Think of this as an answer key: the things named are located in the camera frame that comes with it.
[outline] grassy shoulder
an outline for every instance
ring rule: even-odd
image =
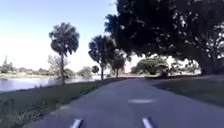
[[[125,78],[0,94],[0,127],[20,128],[103,85]]]
[[[224,107],[224,80],[222,79],[175,80],[154,86]]]

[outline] white painted line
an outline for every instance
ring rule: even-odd
[[[145,125],[145,128],[153,128],[150,121],[147,118],[142,119],[143,124]]]
[[[76,119],[71,128],[80,128],[81,123],[82,123],[81,119]]]

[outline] pond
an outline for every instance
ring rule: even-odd
[[[66,83],[78,83],[99,80],[95,78],[74,78],[67,79]],[[27,90],[36,87],[44,87],[50,85],[58,85],[60,81],[55,78],[9,78],[0,79],[0,92],[15,91],[15,90]]]

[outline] distant tree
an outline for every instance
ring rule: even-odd
[[[104,69],[113,58],[115,51],[114,41],[109,36],[96,36],[89,43],[90,57],[100,65],[101,79],[104,77]]]
[[[67,78],[69,78],[69,77],[75,76],[75,73],[74,73],[71,69],[66,68],[66,69],[65,69],[65,76],[66,76]]]
[[[12,63],[7,62],[7,56],[5,58],[5,61],[3,62],[2,68],[1,68],[1,72],[2,73],[9,73],[9,71],[13,71],[13,65]]]
[[[154,56],[139,61],[136,66],[136,70],[141,73],[150,73],[151,75],[155,75],[156,73],[161,73],[164,68],[168,67],[167,65],[166,59]]]
[[[178,59],[175,59],[174,62],[171,64],[171,75],[174,73],[174,72],[179,72],[180,74],[182,74],[181,72],[181,66],[183,66]]]
[[[185,68],[188,72],[195,74],[196,70],[199,70],[199,66],[194,61],[189,61],[188,64],[185,65]]]
[[[61,56],[60,76],[62,85],[64,85],[64,56],[67,56],[68,53],[72,54],[78,49],[79,33],[76,28],[69,23],[61,23],[60,25],[54,26],[49,36],[52,40],[51,48]]]
[[[118,78],[118,75],[119,75],[119,70],[120,69],[124,69],[124,66],[125,66],[125,58],[124,58],[124,54],[119,51],[119,50],[116,50],[114,52],[114,57],[113,59],[111,59],[111,61],[109,62],[110,65],[111,65],[111,68],[114,72],[116,72],[116,77]]]
[[[91,78],[92,69],[90,67],[83,67],[78,73],[77,75],[84,77],[84,78]]]
[[[60,77],[60,65],[61,65],[61,56],[48,56],[48,63],[50,64],[50,71],[55,75]],[[63,65],[66,67],[69,64],[67,58],[63,58]]]
[[[138,74],[138,69],[136,66],[131,68],[131,74]]]
[[[96,65],[92,67],[92,72],[93,72],[94,74],[98,73],[99,70],[100,70],[99,67],[96,66]]]

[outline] paved path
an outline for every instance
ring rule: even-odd
[[[144,128],[151,118],[157,128],[224,128],[224,109],[156,89],[144,78],[104,86],[24,128]]]

